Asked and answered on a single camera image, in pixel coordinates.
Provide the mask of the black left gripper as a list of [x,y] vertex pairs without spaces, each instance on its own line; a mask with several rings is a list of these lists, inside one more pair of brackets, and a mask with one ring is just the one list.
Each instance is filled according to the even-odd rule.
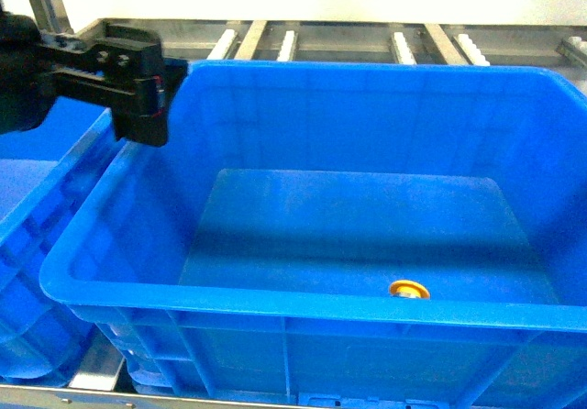
[[111,22],[90,38],[43,32],[36,56],[46,69],[45,94],[109,108],[116,139],[167,144],[172,99],[188,61],[166,57],[157,32]]

